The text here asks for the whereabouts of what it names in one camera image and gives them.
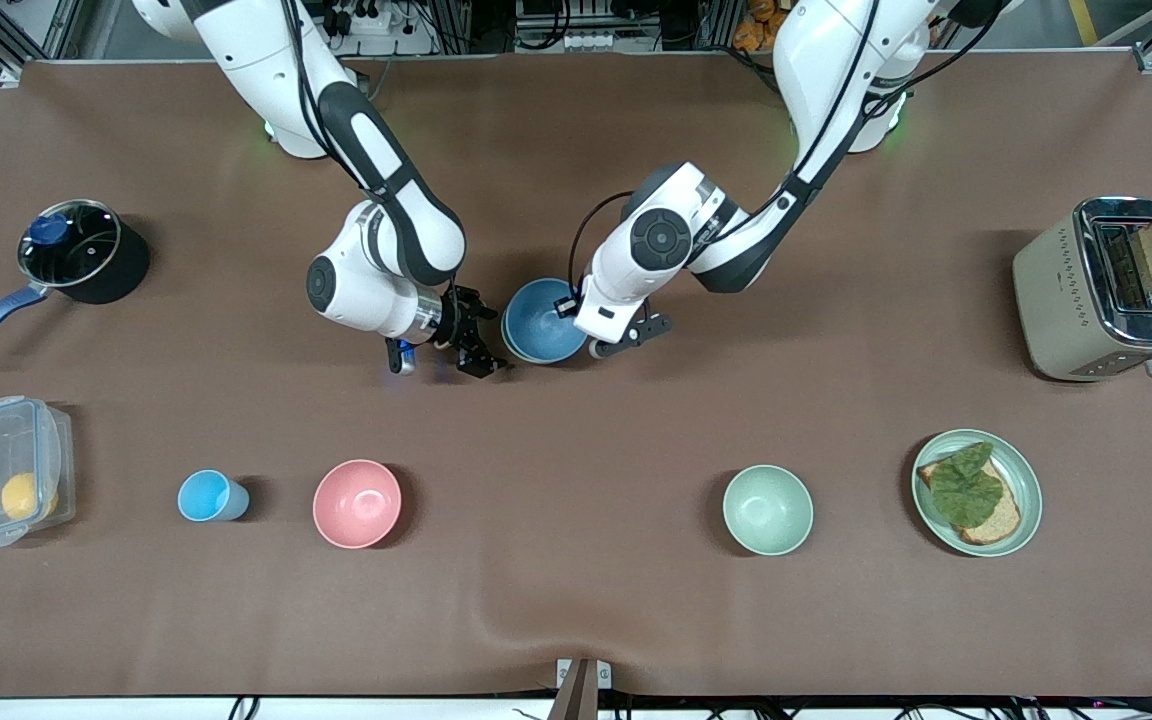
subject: green bowl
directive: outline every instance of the green bowl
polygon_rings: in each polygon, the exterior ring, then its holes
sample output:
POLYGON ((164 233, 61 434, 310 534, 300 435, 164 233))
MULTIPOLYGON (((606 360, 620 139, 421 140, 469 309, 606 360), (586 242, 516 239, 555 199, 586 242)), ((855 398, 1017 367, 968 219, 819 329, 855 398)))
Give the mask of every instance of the green bowl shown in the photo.
POLYGON ((785 555, 812 532, 812 495, 795 473, 753 465, 723 492, 723 521, 736 541, 759 555, 785 555))
POLYGON ((927 445, 919 450, 918 457, 914 460, 914 505, 918 506, 918 514, 923 516, 924 523, 932 530, 935 537, 941 538, 947 546, 967 555, 978 558, 1000 558, 1025 547, 1030 538, 1038 532, 1038 521, 1043 518, 1043 492, 1038 488, 1038 475, 1030 468, 1029 461, 1020 454, 1011 444, 1005 439, 992 435, 983 430, 960 429, 948 430, 929 439, 927 445), (958 537, 957 530, 950 522, 937 510, 932 502, 932 491, 927 483, 918 477, 918 469, 931 464, 950 455, 957 450, 963 450, 969 445, 978 442, 993 442, 993 464, 998 468, 998 473, 1002 475, 1007 484, 1011 486, 1011 495, 1016 497, 1016 507, 1020 508, 1020 528, 1011 536, 1002 538, 993 544, 971 544, 963 541, 958 537))

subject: black pot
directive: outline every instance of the black pot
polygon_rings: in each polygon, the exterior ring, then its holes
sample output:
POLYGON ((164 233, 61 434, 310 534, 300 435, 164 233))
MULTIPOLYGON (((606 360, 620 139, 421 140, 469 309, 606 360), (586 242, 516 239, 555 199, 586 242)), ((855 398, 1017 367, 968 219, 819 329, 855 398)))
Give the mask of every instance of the black pot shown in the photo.
POLYGON ((145 279, 150 247, 100 202, 66 200, 29 225, 17 264, 29 285, 0 300, 0 323, 52 290, 89 305, 124 297, 145 279))

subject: lettuce leaf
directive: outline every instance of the lettuce leaf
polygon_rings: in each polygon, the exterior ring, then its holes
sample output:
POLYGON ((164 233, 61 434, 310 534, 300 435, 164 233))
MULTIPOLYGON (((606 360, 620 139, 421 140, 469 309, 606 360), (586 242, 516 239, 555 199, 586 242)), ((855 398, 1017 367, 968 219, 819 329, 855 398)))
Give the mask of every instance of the lettuce leaf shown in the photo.
POLYGON ((993 445, 978 442, 955 452, 932 471, 932 503, 952 524, 979 528, 1002 500, 1002 483, 983 470, 993 445))

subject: toaster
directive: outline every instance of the toaster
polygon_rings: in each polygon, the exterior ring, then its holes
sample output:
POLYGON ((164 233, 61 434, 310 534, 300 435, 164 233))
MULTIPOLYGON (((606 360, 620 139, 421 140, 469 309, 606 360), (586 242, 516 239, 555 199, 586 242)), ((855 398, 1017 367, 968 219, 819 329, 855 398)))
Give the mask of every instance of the toaster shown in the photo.
POLYGON ((1011 260, 1030 359, 1059 381, 1093 382, 1138 365, 1152 377, 1152 287, 1130 238, 1152 200, 1094 197, 1011 260))

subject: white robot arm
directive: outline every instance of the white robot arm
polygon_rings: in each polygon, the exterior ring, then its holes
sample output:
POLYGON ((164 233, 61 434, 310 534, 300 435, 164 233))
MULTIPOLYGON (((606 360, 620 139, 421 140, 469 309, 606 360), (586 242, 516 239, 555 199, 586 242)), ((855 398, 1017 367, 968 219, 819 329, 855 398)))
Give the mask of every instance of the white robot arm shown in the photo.
POLYGON ((132 2, 156 31, 202 40, 283 150, 332 156, 366 194, 310 264, 314 310, 387 338, 394 372, 410 372, 412 347, 424 342, 456 348, 457 366, 476 377, 506 364, 477 334, 477 320, 495 311, 454 282, 444 296, 433 290, 465 259, 460 219, 429 190, 301 0, 132 2))
MULTIPOLYGON (((964 24, 992 22, 998 0, 970 3, 964 24)), ((626 202, 577 291, 576 327, 605 356, 639 340, 650 293, 688 268, 708 291, 758 279, 846 152, 870 150, 895 124, 929 46, 937 0, 801 0, 776 36, 774 73, 799 141, 794 168, 752 215, 695 165, 668 165, 626 202)))

